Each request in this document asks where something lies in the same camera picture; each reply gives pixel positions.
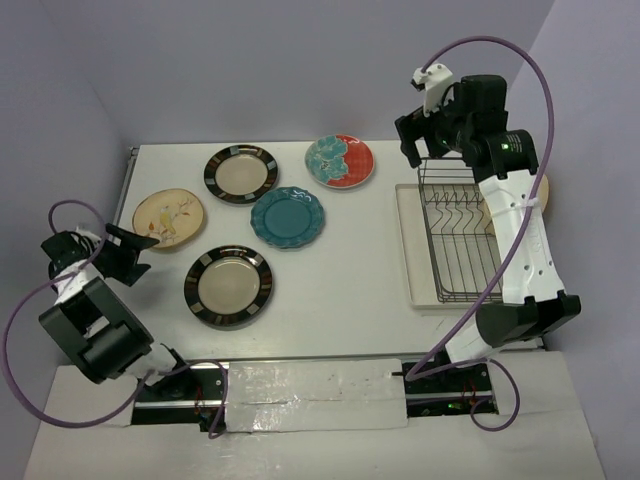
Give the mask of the beige bird plate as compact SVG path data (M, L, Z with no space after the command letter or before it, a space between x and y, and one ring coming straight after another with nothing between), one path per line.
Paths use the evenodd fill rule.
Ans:
M540 204L540 208L541 211L544 212L548 201L549 201L549 193L550 193L550 184L549 184L549 179L547 177L546 174L543 175L541 183L539 185L539 188L537 190L537 198L539 200L539 204ZM492 222L492 217L491 217L491 213L489 210L489 207L486 203L485 200L482 200L481 204L480 204L482 213L484 214L484 216L486 217L487 220L487 225L486 225L486 232L489 235L494 236L495 235L495 229L493 226L493 222Z
M135 209L132 227L136 234L157 240L155 250L168 250L193 239L205 223L199 198L186 189L155 192Z

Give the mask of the teal scalloped plate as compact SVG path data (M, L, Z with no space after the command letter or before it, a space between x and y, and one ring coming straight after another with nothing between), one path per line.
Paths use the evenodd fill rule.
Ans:
M311 243L324 223L325 212L319 199L296 186L265 193L250 213L254 234L279 249L297 249Z

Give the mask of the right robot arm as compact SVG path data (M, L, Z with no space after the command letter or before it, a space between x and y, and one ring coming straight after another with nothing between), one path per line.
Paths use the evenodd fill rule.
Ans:
M416 142L423 139L433 158L461 155L489 209L501 260L484 292L425 357L447 354L434 376L455 391L469 379L468 364L557 329L580 313L581 301L556 271L537 196L545 162L527 131L507 126L506 80L418 70L412 84L425 99L395 122L402 153L418 167Z

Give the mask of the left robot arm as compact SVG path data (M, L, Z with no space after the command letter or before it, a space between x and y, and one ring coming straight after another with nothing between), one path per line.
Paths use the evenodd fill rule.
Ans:
M41 244L50 259L49 277L57 294L39 322L68 359L99 384L125 373L152 370L173 398L195 387L194 371L173 349L156 343L148 329L106 283L133 286L149 269L140 253L159 243L113 224L105 240L91 232L62 231Z

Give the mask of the red and teal floral plate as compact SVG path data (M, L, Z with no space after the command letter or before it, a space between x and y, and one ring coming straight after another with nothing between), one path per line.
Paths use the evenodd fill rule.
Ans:
M304 155L304 164L313 179L334 189L350 189L365 183L374 173L375 160L362 140L344 134L322 137Z

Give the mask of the black rim plate front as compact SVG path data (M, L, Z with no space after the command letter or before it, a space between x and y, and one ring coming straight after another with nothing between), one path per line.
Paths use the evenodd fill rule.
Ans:
M189 311L218 330L238 330L255 321L273 291L270 264L242 245L224 245L200 255L188 269L183 287Z

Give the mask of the black rim plate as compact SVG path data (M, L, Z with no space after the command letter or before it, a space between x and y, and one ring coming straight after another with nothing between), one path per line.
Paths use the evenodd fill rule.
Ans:
M279 167L262 147L238 144L216 152L203 172L205 186L217 199L234 205L256 202L277 183Z
M188 269L183 287L189 311L218 330L238 330L255 321L273 291L270 264L242 245L224 245L200 255Z

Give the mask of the black rim plate rear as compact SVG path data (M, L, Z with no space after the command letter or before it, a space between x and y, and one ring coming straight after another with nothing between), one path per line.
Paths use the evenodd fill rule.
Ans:
M234 205L256 202L277 183L279 167L262 147L238 144L216 152L203 172L205 186L217 199Z

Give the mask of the white drain tray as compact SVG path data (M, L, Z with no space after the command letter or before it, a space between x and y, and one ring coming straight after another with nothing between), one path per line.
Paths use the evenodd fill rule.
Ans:
M444 306L436 301L418 185L396 185L395 198L410 305L420 310L461 309L470 306L472 303Z

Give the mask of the silver tape sheet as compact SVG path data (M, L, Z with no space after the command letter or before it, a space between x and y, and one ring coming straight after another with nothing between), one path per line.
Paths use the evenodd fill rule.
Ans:
M398 359L233 363L232 433L388 430L408 425Z

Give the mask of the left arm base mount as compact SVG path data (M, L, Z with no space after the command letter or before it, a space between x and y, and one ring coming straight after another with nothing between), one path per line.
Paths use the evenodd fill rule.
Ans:
M203 363L146 387L131 414L135 426L197 425L214 438L226 432L228 366Z

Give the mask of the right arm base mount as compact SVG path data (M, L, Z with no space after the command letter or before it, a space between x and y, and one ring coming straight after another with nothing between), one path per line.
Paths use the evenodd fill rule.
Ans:
M452 369L415 381L404 380L409 418L497 414L493 387L485 365Z

